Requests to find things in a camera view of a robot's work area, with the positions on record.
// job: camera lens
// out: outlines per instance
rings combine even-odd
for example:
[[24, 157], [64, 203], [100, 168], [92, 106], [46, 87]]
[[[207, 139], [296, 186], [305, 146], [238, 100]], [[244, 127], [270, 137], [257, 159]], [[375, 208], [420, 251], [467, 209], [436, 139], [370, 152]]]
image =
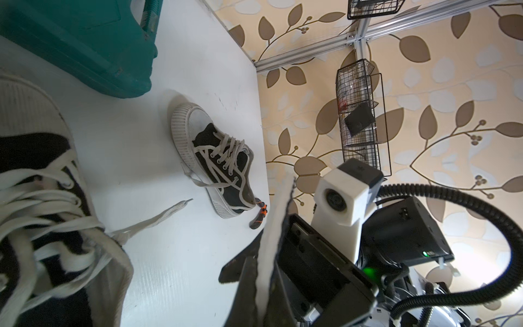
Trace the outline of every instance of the camera lens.
[[334, 191], [333, 189], [328, 189], [325, 194], [325, 199], [327, 200], [328, 205], [336, 211], [343, 211], [347, 208], [347, 204], [340, 193]]

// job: white rubber sole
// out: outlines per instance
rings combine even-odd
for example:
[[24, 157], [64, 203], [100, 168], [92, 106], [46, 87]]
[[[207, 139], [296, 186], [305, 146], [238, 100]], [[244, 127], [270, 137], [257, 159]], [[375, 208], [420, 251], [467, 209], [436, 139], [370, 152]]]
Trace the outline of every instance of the white rubber sole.
[[[173, 115], [170, 119], [170, 132], [173, 136], [174, 146], [178, 151], [184, 163], [206, 184], [214, 183], [209, 179], [205, 171], [200, 167], [199, 161], [193, 151], [192, 141], [189, 137], [188, 119], [194, 110], [203, 110], [200, 106], [194, 103], [185, 103], [179, 105], [174, 109]], [[232, 211], [222, 194], [215, 188], [206, 187], [207, 193], [211, 198], [212, 205], [216, 210], [218, 216], [223, 219], [236, 217], [239, 213]]]

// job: white plastic housing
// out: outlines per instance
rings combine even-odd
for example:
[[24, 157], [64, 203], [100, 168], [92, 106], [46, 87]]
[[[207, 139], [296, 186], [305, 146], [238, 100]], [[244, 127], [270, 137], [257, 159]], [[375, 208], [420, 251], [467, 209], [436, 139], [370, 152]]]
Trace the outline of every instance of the white plastic housing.
[[[326, 193], [329, 189], [337, 191], [347, 208], [336, 211], [329, 206]], [[355, 263], [358, 260], [361, 239], [361, 225], [367, 212], [369, 185], [334, 169], [323, 176], [314, 194], [316, 211], [311, 226], [344, 256]]]

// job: white table surface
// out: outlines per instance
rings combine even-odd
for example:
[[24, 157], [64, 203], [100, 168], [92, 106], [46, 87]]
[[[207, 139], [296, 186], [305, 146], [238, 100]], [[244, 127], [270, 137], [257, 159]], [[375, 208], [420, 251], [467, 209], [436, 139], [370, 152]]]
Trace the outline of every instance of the white table surface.
[[254, 151], [250, 182], [268, 202], [256, 70], [200, 0], [164, 0], [150, 92], [134, 99], [102, 95], [56, 66], [0, 37], [0, 66], [45, 89], [72, 130], [96, 213], [107, 231], [151, 218], [193, 198], [124, 249], [134, 278], [122, 326], [222, 326], [237, 283], [220, 285], [222, 266], [261, 230], [258, 209], [221, 219], [207, 192], [181, 169], [168, 106], [186, 98], [224, 132]]

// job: eyelet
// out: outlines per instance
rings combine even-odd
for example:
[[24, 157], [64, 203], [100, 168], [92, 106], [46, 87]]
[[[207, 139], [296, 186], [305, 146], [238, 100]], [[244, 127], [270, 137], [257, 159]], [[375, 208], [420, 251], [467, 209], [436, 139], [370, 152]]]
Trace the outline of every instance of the eyelet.
[[63, 188], [65, 189], [71, 189], [74, 187], [74, 182], [73, 181], [69, 181], [67, 183], [60, 183], [60, 185], [62, 185]]
[[8, 282], [9, 282], [9, 278], [7, 278], [7, 275], [0, 274], [0, 292], [7, 288]]

